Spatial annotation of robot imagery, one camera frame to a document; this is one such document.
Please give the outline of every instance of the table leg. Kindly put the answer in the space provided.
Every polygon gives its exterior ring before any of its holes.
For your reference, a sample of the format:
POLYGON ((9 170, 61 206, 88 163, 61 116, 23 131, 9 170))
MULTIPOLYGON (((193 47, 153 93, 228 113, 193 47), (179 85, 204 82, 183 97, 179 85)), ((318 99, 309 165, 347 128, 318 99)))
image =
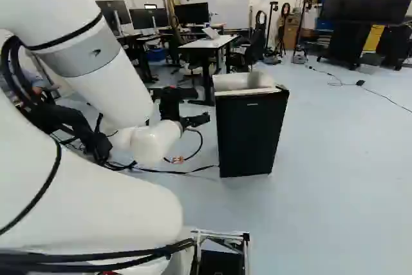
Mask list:
POLYGON ((218 74, 220 72, 220 52, 219 50, 216 50, 216 71, 214 72, 214 74, 218 74))
POLYGON ((201 61, 203 67, 203 89, 205 92, 205 100, 189 100, 188 103, 198 104, 201 106, 214 106, 212 99, 212 79, 209 75, 209 55, 205 54, 201 61))
POLYGON ((226 44, 226 74, 230 73, 230 43, 226 44))
POLYGON ((144 77, 145 77, 144 82, 147 82, 147 83, 152 82, 153 83, 153 82, 158 81, 158 79, 156 79, 152 76, 152 73, 150 71, 149 60, 147 59, 146 51, 144 50, 143 45, 139 46, 139 51, 140 51, 139 63, 140 63, 140 68, 142 69, 142 72, 143 72, 144 77))
MULTIPOLYGON (((162 48, 164 49, 164 50, 166 50, 166 45, 165 45, 165 39, 162 37, 162 38, 160 38, 160 42, 162 43, 162 48)), ((166 55, 166 64, 169 64, 169 58, 167 57, 167 55, 166 55)))

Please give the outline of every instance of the cardboard box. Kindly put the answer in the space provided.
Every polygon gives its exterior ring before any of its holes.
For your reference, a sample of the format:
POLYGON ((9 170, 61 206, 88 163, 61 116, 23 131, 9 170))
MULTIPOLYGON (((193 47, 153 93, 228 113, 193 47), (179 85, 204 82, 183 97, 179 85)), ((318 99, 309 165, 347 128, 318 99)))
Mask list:
POLYGON ((300 15, 294 15, 294 14, 290 14, 287 18, 286 18, 286 25, 295 25, 295 26, 299 26, 299 22, 301 21, 301 16, 300 15))
POLYGON ((306 29, 306 28, 301 29, 301 37, 311 38, 314 35, 315 35, 315 30, 313 29, 306 29))
POLYGON ((289 24, 285 26, 285 35, 283 36, 283 42, 285 43, 286 50, 293 50, 295 48, 298 28, 299 26, 289 24))

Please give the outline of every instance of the whiteboard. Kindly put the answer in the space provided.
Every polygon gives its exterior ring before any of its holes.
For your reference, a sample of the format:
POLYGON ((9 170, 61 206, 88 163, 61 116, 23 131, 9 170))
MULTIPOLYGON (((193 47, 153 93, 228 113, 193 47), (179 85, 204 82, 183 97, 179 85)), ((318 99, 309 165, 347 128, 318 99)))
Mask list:
POLYGON ((182 0, 187 3, 208 3, 212 24, 225 23, 226 29, 249 27, 249 0, 182 0))

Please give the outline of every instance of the office chair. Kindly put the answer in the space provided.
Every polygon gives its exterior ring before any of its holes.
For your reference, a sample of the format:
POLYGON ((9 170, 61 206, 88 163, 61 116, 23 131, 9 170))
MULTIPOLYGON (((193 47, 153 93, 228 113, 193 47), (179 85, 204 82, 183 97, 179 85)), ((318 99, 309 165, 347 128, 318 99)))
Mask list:
MULTIPOLYGON (((195 74, 193 72, 193 69, 196 68, 196 66, 194 66, 194 64, 197 64, 198 61, 193 56, 190 56, 189 54, 186 54, 186 53, 182 53, 178 49, 179 46, 185 45, 186 43, 189 43, 190 41, 187 40, 187 39, 184 39, 180 35, 179 19, 175 15, 173 15, 171 17, 171 28, 172 28, 173 38, 172 38, 171 42, 169 43, 169 54, 170 54, 173 62, 179 63, 180 59, 182 59, 186 63, 189 64, 189 69, 191 70, 191 74, 190 75, 185 75, 182 80, 178 81, 178 84, 181 84, 185 81, 192 80, 192 85, 194 86, 194 80, 198 77, 201 77, 201 74, 195 74)), ((174 71, 172 71, 172 74, 177 73, 181 68, 182 67, 175 69, 174 71)))
POLYGON ((246 47, 244 53, 231 53, 227 61, 229 70, 236 67, 235 72, 249 72, 253 70, 253 64, 260 60, 265 48, 265 31, 262 28, 257 28, 253 33, 250 44, 243 44, 246 47))
POLYGON ((241 37, 236 40, 233 44, 234 48, 243 48, 248 47, 254 43, 254 57, 257 57, 258 60, 263 60, 263 53, 265 51, 265 33, 266 33, 266 23, 267 23, 267 14, 264 11, 258 11, 256 14, 256 24, 255 30, 253 31, 252 38, 241 37))

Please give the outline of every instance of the cable bundle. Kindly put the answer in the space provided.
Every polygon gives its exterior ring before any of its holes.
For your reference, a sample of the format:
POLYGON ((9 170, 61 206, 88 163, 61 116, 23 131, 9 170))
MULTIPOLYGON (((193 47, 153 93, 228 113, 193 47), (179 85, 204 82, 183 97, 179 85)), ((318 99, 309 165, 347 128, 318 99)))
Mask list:
POLYGON ((19 270, 23 272, 107 272, 112 270, 121 270, 129 267, 135 267, 149 261, 166 257, 170 259, 171 255, 195 246, 196 242, 188 238, 172 245, 156 249, 146 249, 140 251, 108 252, 98 254, 74 254, 74 255, 48 255, 36 253, 22 254, 0 254, 0 267, 4 269, 19 270), (98 261, 120 258, 137 258, 131 261, 114 263, 107 265, 70 265, 67 263, 79 263, 87 261, 98 261))

